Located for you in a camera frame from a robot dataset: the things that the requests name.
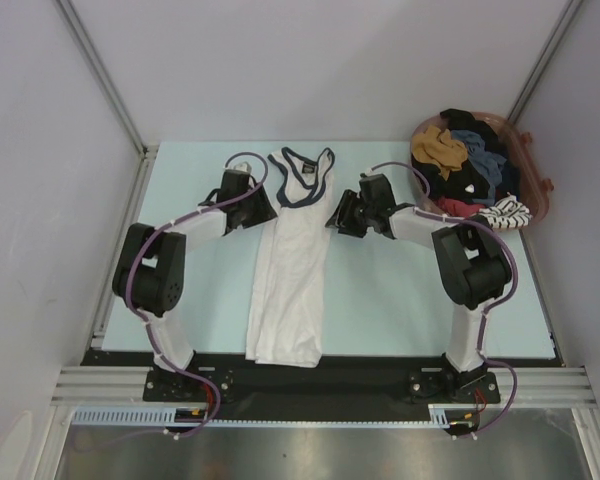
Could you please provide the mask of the white graphic tank top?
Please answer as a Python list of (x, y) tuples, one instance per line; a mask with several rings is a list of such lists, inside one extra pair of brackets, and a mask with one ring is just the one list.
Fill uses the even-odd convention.
[(289, 147), (268, 155), (282, 176), (252, 285), (245, 355), (257, 364), (314, 368), (322, 356), (326, 258), (335, 153), (317, 158)]

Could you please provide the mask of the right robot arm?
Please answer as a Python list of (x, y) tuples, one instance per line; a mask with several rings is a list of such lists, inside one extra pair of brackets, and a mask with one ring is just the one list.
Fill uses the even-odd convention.
[(484, 337), (489, 313), (517, 288), (517, 267), (507, 245), (480, 216), (463, 219), (436, 215), (416, 205), (397, 203), (388, 178), (363, 175), (359, 191), (346, 190), (325, 226), (362, 238), (368, 231), (391, 240), (431, 249), (441, 283), (453, 303), (452, 331), (444, 353), (443, 393), (464, 401), (486, 375)]

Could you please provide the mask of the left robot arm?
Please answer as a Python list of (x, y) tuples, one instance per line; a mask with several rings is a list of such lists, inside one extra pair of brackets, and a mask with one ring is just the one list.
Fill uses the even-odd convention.
[(119, 254), (112, 291), (141, 322), (153, 350), (154, 364), (169, 371), (166, 387), (177, 398), (194, 397), (201, 376), (189, 368), (195, 356), (186, 335), (173, 318), (185, 290), (186, 257), (193, 250), (236, 230), (277, 218), (264, 187), (268, 176), (252, 174), (240, 157), (267, 161), (253, 152), (240, 152), (226, 161), (220, 186), (191, 212), (155, 227), (131, 224)]

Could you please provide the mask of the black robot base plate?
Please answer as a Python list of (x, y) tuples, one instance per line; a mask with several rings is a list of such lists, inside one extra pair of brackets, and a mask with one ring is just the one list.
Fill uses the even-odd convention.
[(269, 419), (314, 412), (328, 420), (395, 419), (429, 404), (479, 411), (506, 399), (505, 382), (487, 367), (481, 379), (456, 385), (441, 357), (325, 356), (315, 368), (257, 365), (238, 354), (199, 353), (187, 375), (157, 367), (144, 379), (142, 401), (203, 407), (217, 415)]

